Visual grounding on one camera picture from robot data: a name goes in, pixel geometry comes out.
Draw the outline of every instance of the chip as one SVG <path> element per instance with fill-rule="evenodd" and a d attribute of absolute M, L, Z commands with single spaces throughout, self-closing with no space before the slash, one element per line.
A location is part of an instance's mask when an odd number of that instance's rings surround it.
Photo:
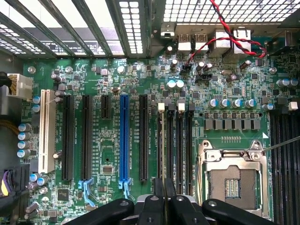
<path fill-rule="evenodd" d="M 69 189 L 57 190 L 57 201 L 68 202 L 69 201 Z"/>

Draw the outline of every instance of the electrolytic capacitor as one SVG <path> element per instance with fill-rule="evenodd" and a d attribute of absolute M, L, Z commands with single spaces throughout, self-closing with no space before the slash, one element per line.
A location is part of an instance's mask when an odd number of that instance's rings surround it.
<path fill-rule="evenodd" d="M 26 207 L 25 212 L 26 213 L 31 213 L 33 210 L 37 210 L 39 208 L 38 202 L 33 202 L 30 204 L 28 207 Z"/>
<path fill-rule="evenodd" d="M 256 101 L 254 99 L 250 99 L 245 102 L 245 107 L 252 108 L 255 106 L 255 104 L 256 104 Z"/>
<path fill-rule="evenodd" d="M 214 108 L 218 105 L 218 101 L 215 100 L 215 99 L 212 99 L 208 102 L 208 106 L 211 107 L 211 108 Z"/>
<path fill-rule="evenodd" d="M 41 102 L 41 97 L 40 96 L 35 96 L 32 98 L 32 102 L 34 104 L 39 104 Z"/>
<path fill-rule="evenodd" d="M 173 59 L 170 64 L 170 68 L 174 69 L 177 66 L 177 63 L 178 63 L 177 59 Z"/>
<path fill-rule="evenodd" d="M 30 156 L 30 150 L 29 149 L 20 149 L 17 152 L 17 156 L 19 158 L 27 158 L 28 156 Z"/>
<path fill-rule="evenodd" d="M 176 82 L 173 81 L 173 80 L 170 80 L 170 81 L 167 83 L 167 87 L 168 87 L 168 89 L 170 89 L 170 90 L 174 89 L 175 86 L 176 86 Z"/>
<path fill-rule="evenodd" d="M 31 130 L 31 124 L 29 124 L 29 123 L 21 123 L 19 125 L 18 129 L 21 132 L 30 131 Z"/>
<path fill-rule="evenodd" d="M 182 80 L 178 80 L 178 81 L 176 82 L 176 88 L 182 89 L 183 86 L 184 86 L 184 82 L 183 82 Z"/>
<path fill-rule="evenodd" d="M 40 177 L 42 177 L 42 175 L 40 173 L 35 172 L 35 173 L 30 174 L 29 180 L 31 182 L 36 182 L 38 180 L 38 178 L 40 178 Z"/>
<path fill-rule="evenodd" d="M 226 108 L 227 106 L 229 106 L 229 101 L 227 99 L 223 99 L 222 101 L 220 101 L 220 107 L 221 108 Z"/>
<path fill-rule="evenodd" d="M 45 185 L 46 183 L 48 183 L 48 181 L 49 181 L 49 177 L 48 177 L 47 175 L 44 175 L 44 176 L 38 178 L 37 184 L 38 184 L 39 186 L 43 186 L 43 185 Z"/>
<path fill-rule="evenodd" d="M 61 82 L 61 77 L 57 76 L 56 74 L 51 74 L 51 79 L 56 81 L 57 83 Z"/>
<path fill-rule="evenodd" d="M 239 100 L 239 99 L 233 100 L 231 102 L 231 105 L 233 106 L 233 108 L 239 108 L 240 104 L 241 104 L 241 100 Z"/>
<path fill-rule="evenodd" d="M 205 66 L 204 62 L 199 62 L 197 67 L 196 67 L 196 70 L 199 72 L 200 70 L 202 70 L 202 68 Z"/>
<path fill-rule="evenodd" d="M 282 80 L 278 80 L 276 82 L 276 85 L 280 88 L 287 87 L 287 86 L 289 86 L 289 84 L 290 84 L 290 81 L 288 79 L 282 79 Z"/>
<path fill-rule="evenodd" d="M 204 72 L 209 71 L 211 68 L 212 68 L 212 64 L 211 64 L 211 63 L 208 63 L 208 64 L 206 64 L 206 65 L 203 67 L 203 71 L 204 71 Z"/>
<path fill-rule="evenodd" d="M 242 64 L 240 64 L 240 69 L 246 69 L 250 65 L 251 65 L 251 61 L 250 60 L 246 60 L 245 62 L 243 62 Z"/>
<path fill-rule="evenodd" d="M 38 214 L 38 210 L 34 210 L 34 211 L 33 211 L 32 213 L 30 213 L 30 214 L 26 213 L 26 214 L 24 215 L 24 219 L 32 219 L 32 218 L 36 217 L 37 214 Z"/>
<path fill-rule="evenodd" d="M 235 80 L 236 80 L 236 75 L 234 75 L 234 74 L 231 74 L 228 77 L 226 77 L 226 82 L 228 82 L 228 83 L 235 81 Z"/>
<path fill-rule="evenodd" d="M 41 110 L 41 107 L 39 105 L 33 105 L 32 110 L 33 112 L 38 113 Z"/>
<path fill-rule="evenodd" d="M 20 132 L 18 134 L 18 139 L 20 141 L 25 141 L 31 138 L 31 133 L 30 132 Z"/>
<path fill-rule="evenodd" d="M 264 104 L 262 105 L 262 109 L 265 111 L 273 110 L 275 106 L 273 104 Z"/>
<path fill-rule="evenodd" d="M 298 85 L 299 81 L 298 79 L 291 79 L 290 84 L 288 85 L 289 88 L 294 88 Z"/>
<path fill-rule="evenodd" d="M 30 146 L 30 142 L 29 141 L 20 141 L 18 143 L 18 148 L 20 149 L 27 149 Z"/>

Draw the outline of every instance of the ram slot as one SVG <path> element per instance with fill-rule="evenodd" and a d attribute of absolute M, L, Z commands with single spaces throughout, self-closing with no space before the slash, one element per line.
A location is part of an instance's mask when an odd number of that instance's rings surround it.
<path fill-rule="evenodd" d="M 186 194 L 193 195 L 192 122 L 194 111 L 186 112 Z"/>
<path fill-rule="evenodd" d="M 41 90 L 38 172 L 49 173 L 54 170 L 56 103 L 53 90 Z"/>
<path fill-rule="evenodd" d="M 93 98 L 89 95 L 82 97 L 82 148 L 80 180 L 91 179 L 92 168 L 92 125 Z"/>
<path fill-rule="evenodd" d="M 183 194 L 183 114 L 176 113 L 176 191 Z"/>
<path fill-rule="evenodd" d="M 73 178 L 74 96 L 63 97 L 61 179 Z"/>
<path fill-rule="evenodd" d="M 120 96 L 120 180 L 129 179 L 129 96 Z"/>
<path fill-rule="evenodd" d="M 167 112 L 167 178 L 173 180 L 173 148 L 174 148 L 174 110 L 168 110 Z"/>
<path fill-rule="evenodd" d="M 140 181 L 148 179 L 148 96 L 140 95 Z"/>

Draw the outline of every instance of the motherboard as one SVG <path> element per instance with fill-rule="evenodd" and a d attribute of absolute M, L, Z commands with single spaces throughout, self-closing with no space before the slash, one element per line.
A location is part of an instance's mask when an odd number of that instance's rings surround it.
<path fill-rule="evenodd" d="M 18 145 L 31 171 L 28 219 L 61 224 L 118 198 L 136 202 L 162 177 L 200 204 L 217 198 L 273 219 L 272 152 L 260 152 L 270 112 L 294 110 L 299 56 L 199 55 L 182 70 L 187 60 L 28 61 L 34 97 L 22 103 Z"/>

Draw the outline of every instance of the white connector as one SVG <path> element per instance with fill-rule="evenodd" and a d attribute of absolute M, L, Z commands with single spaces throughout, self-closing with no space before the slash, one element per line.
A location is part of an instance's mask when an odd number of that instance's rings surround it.
<path fill-rule="evenodd" d="M 39 122 L 38 172 L 54 170 L 56 103 L 53 90 L 41 90 Z"/>
<path fill-rule="evenodd" d="M 15 85 L 16 85 L 16 93 L 9 93 L 9 89 L 7 88 L 6 95 L 10 97 L 15 97 L 15 98 L 22 98 L 25 100 L 32 100 L 32 86 L 33 86 L 33 81 L 32 79 L 25 77 L 21 74 L 7 74 L 8 77 L 16 77 L 13 78 L 13 82 L 15 80 Z"/>

